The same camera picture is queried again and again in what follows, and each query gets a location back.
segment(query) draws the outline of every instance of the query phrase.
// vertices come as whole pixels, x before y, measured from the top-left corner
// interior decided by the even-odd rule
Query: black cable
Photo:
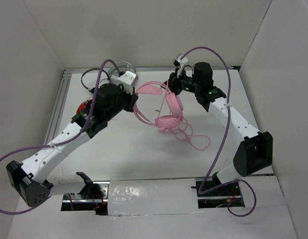
[[[91,71],[99,71],[99,70],[100,70],[100,68],[92,68],[92,69],[89,69],[89,70],[85,71],[85,72],[82,74],[82,76],[81,76],[81,84],[82,84],[82,86],[83,86],[86,90],[88,90],[89,92],[91,92],[91,89],[89,89],[89,88],[83,83],[83,77],[85,76],[85,74],[87,74],[87,73],[89,73],[89,72],[91,72]],[[102,72],[104,72],[104,73],[106,74],[108,80],[110,81],[111,78],[110,78],[109,74],[108,74],[105,70],[102,70]]]
[[[192,75],[194,75],[194,70],[193,70],[193,68],[190,65],[185,65],[184,68],[183,68],[183,71],[185,71],[185,67],[186,66],[188,66],[188,67],[190,67],[192,69]]]

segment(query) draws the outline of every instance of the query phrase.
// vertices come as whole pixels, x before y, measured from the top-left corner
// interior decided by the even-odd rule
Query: pink cable
[[[166,88],[166,90],[165,90],[165,95],[164,95],[164,98],[163,98],[163,100],[162,100],[162,104],[161,104],[161,106],[160,106],[160,109],[159,109],[159,112],[158,112],[158,116],[157,116],[157,118],[159,118],[160,112],[161,112],[161,110],[162,110],[162,108],[163,108],[163,104],[164,104],[164,100],[165,100],[165,98],[166,98],[166,95],[167,95],[168,92],[171,93],[171,91],[170,91],[169,88],[168,88],[168,80],[167,80],[166,85],[165,85],[164,83],[159,83],[159,82],[155,82],[155,81],[147,82],[145,85],[150,85],[150,84],[156,84],[156,85],[160,85],[160,86],[163,86],[163,87]],[[156,126],[156,125],[157,125],[156,123],[152,123],[149,119],[147,119],[147,118],[140,112],[140,110],[138,109],[136,103],[135,103],[135,105],[134,105],[134,115],[135,115],[141,122],[143,122],[143,123],[145,123],[145,124],[147,124],[147,125],[150,125],[150,126]],[[181,129],[181,128],[179,127],[179,126],[180,126],[180,125],[179,125],[177,128],[165,129],[165,130],[163,130],[163,131],[162,131],[162,130],[159,130],[159,132],[171,133],[171,134],[173,134],[177,139],[182,140],[182,141],[187,141],[187,142],[189,142],[190,145],[191,145],[192,147],[194,147],[195,149],[197,149],[197,150],[203,151],[203,150],[207,149],[207,148],[210,146],[210,138],[209,138],[207,135],[193,135],[193,134],[194,134],[193,127],[188,123],[188,121],[187,121],[186,118],[184,118],[183,116],[180,116],[180,117],[182,117],[182,122],[181,122],[181,124],[182,124],[182,123],[185,124],[185,128],[184,128],[184,129]],[[185,130],[187,129],[187,127],[190,128],[190,131],[191,131],[190,134],[188,134],[188,133],[185,132]],[[185,139],[181,139],[181,138],[177,137],[177,135],[180,134],[180,133],[182,133],[182,134],[185,135]],[[193,143],[191,142],[191,139],[192,139],[193,137],[205,137],[205,138],[207,138],[207,139],[208,139],[208,144],[207,144],[207,146],[204,147],[204,148],[198,148],[198,147],[194,146]]]

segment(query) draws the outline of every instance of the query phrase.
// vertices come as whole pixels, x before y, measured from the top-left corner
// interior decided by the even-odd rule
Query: pink headphones
[[[198,150],[205,150],[209,147],[210,145],[210,139],[206,135],[195,135],[195,136],[202,136],[208,138],[208,145],[203,148],[197,148],[191,143],[191,138],[193,137],[193,128],[192,126],[187,122],[187,120],[183,116],[183,104],[180,101],[180,98],[176,96],[173,92],[170,91],[168,88],[168,81],[167,85],[164,83],[158,82],[158,81],[151,81],[147,82],[144,85],[140,86],[137,90],[137,94],[144,94],[144,95],[162,95],[163,90],[162,88],[166,89],[165,91],[165,96],[162,101],[162,104],[160,106],[160,110],[158,113],[157,118],[155,119],[155,123],[152,123],[149,119],[147,119],[141,111],[138,109],[137,104],[134,104],[134,114],[135,116],[143,123],[151,126],[156,126],[160,132],[165,132],[165,133],[172,133],[175,135],[176,138],[183,140],[183,141],[188,141],[194,148]],[[164,104],[164,100],[166,99],[167,105],[169,107],[169,110],[171,112],[171,115],[167,116],[161,116],[160,117],[160,112]],[[180,129],[179,126],[181,123],[185,123],[186,126],[184,129]],[[187,134],[185,130],[187,127],[190,128],[191,134]],[[182,133],[185,135],[185,139],[181,139],[177,136],[177,134]]]

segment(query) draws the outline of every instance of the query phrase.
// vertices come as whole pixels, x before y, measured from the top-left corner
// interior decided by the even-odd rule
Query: white table
[[[139,72],[138,85],[146,81],[167,79],[170,72]],[[232,76],[231,103],[253,125],[256,125],[239,74]],[[96,75],[88,74],[85,82],[92,86]],[[227,91],[223,70],[215,70],[215,85]],[[80,85],[80,74],[73,74],[62,114],[61,127],[70,121],[78,105],[89,97]],[[198,151],[188,143],[157,132],[143,125],[133,114],[121,112],[109,126],[88,144],[75,150],[51,173],[56,180],[75,177],[83,171],[93,180],[155,179],[204,176],[219,147],[224,127],[196,102],[190,93],[181,93],[184,115],[196,134],[207,134],[212,146]],[[146,103],[156,101],[157,107],[146,109]],[[141,96],[139,107],[149,118],[157,115],[161,97]],[[234,156],[237,146],[229,136],[215,170],[226,165]],[[272,174],[272,168],[257,174]],[[32,212],[15,216],[9,239],[58,238],[222,238],[222,239],[296,239],[288,208],[275,176],[252,176],[246,180],[252,185],[258,203],[254,213],[236,218],[225,208],[202,209],[195,213],[147,216],[95,216],[93,212],[61,212],[62,196],[54,196]],[[245,213],[253,204],[251,192],[241,184],[247,208],[235,208]],[[17,211],[25,209],[20,200]]]

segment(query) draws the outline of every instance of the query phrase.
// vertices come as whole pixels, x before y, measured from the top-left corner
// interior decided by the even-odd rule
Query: white wall
[[[299,239],[308,239],[308,0],[273,0],[241,68]]]
[[[43,142],[60,84],[62,66],[18,0],[0,0],[0,157]],[[0,207],[14,211],[18,196],[0,164]],[[12,216],[0,214],[0,239]]]
[[[205,45],[241,65],[271,0],[23,0],[66,68],[106,58],[172,66],[180,52]],[[191,63],[212,54],[198,51]]]

